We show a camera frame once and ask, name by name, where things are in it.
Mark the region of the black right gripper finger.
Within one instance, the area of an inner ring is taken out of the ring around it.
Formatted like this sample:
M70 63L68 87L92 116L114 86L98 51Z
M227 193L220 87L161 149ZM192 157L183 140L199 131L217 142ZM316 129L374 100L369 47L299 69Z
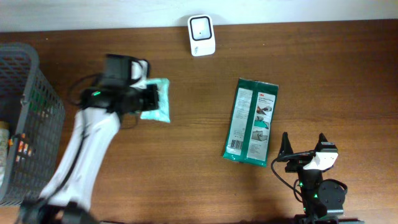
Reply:
M315 146L315 151L321 152L322 150L328 149L329 147L330 147L330 142L328 142L323 133L320 133L318 136L317 145Z
M280 145L280 150L278 153L278 157L289 156L293 154L293 149L289 141L289 135L287 132L282 134L282 142Z

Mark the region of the light teal wipes pack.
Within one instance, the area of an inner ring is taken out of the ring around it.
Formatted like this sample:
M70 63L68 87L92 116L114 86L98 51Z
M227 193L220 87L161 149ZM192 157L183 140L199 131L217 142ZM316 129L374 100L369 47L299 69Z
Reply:
M146 83L148 85L157 85L159 94L159 108L157 110L142 112L140 119L170 123L169 80L167 78L152 78L148 79Z

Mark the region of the green 3M gloves package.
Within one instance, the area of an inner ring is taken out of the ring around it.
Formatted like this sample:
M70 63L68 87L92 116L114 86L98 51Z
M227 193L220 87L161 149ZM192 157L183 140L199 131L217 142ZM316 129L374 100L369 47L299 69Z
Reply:
M223 157L265 167L279 86L238 80Z

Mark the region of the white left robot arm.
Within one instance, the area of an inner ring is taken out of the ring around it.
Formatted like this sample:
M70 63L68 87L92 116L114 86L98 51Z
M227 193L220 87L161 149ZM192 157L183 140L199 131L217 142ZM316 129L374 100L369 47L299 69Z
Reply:
M78 107L72 136L61 162L36 200L24 200L16 223L97 223L91 196L106 151L124 115L159 108L159 92L149 84L150 63L107 54L104 72L74 102Z

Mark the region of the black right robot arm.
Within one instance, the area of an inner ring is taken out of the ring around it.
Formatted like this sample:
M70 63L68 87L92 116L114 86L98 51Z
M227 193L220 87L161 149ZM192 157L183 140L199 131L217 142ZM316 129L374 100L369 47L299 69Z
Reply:
M293 190L294 197L303 206L303 214L295 215L293 223L363 223L357 218L341 218L348 186L339 180L324 179L323 173L333 168L338 158L335 143L319 134L313 150L294 152L287 132L282 134L278 156L272 161L285 164L286 173L298 178L290 185L272 167L274 175Z

